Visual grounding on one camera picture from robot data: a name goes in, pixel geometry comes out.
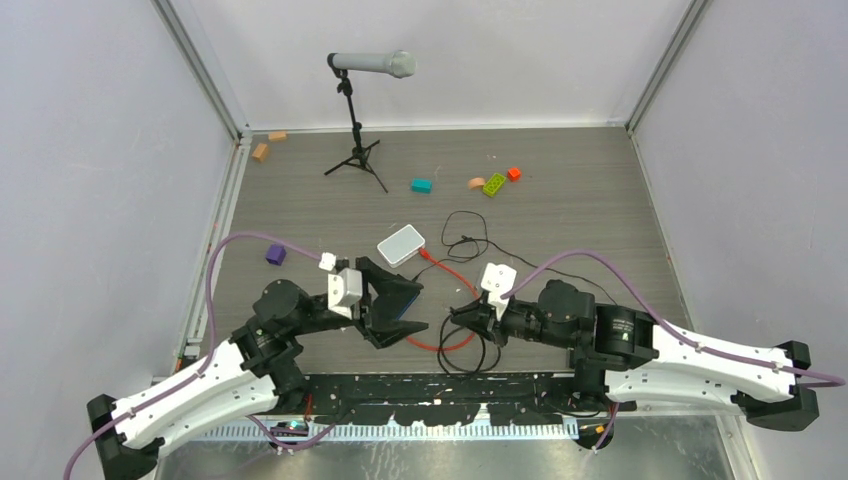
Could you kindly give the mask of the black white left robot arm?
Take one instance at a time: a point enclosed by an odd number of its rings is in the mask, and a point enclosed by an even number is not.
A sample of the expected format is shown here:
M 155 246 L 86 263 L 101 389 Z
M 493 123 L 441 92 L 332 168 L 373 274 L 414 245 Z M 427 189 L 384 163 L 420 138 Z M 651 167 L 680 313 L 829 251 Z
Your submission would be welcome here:
M 422 288 L 367 257 L 341 262 L 320 295 L 290 280 L 269 283 L 248 321 L 196 363 L 135 395 L 88 402 L 105 478 L 140 479 L 188 439 L 233 419 L 298 412 L 308 390 L 299 337 L 353 327 L 387 348 L 427 329 L 403 317 Z

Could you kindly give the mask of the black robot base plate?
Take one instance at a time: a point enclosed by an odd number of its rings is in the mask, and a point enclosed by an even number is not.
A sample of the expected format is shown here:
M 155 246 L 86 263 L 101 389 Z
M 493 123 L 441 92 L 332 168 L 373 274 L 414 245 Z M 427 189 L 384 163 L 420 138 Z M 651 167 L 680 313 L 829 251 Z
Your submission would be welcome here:
M 493 426 L 552 425 L 563 413 L 603 413 L 580 406 L 573 376 L 552 372 L 495 373 L 459 378 L 444 374 L 311 374 L 306 385 L 268 415 L 308 412 L 322 424 L 462 426 L 480 414 Z

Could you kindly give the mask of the white router box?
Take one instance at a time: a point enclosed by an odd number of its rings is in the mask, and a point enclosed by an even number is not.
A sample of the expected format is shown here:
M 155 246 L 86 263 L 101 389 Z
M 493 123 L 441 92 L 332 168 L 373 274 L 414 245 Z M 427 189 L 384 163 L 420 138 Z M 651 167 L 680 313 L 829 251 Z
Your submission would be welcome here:
M 413 225 L 407 224 L 379 242 L 377 251 L 391 268 L 397 268 L 425 246 L 425 238 Z

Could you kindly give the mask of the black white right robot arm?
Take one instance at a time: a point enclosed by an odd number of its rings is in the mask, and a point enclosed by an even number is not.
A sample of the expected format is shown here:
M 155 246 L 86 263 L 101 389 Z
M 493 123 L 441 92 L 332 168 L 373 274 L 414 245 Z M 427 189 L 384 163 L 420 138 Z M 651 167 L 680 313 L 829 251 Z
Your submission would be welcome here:
M 534 302 L 498 302 L 491 292 L 452 310 L 451 321 L 503 347 L 512 339 L 570 353 L 573 381 L 557 406 L 598 411 L 628 402 L 674 402 L 741 414 L 754 426 L 798 432 L 819 416 L 816 393 L 782 367 L 808 367 L 805 344 L 772 348 L 715 342 L 735 355 L 708 353 L 706 337 L 665 330 L 647 313 L 601 304 L 594 295 L 550 280 Z

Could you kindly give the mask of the black network switch blue ports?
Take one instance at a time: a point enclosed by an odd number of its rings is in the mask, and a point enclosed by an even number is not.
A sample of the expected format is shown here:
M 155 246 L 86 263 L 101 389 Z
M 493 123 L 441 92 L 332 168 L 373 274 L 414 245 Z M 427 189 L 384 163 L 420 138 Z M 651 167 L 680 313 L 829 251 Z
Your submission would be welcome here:
M 390 315 L 393 320 L 401 320 L 405 312 L 415 302 L 420 295 L 422 286 L 413 283 L 409 286 L 402 286 L 395 291 L 391 296 Z

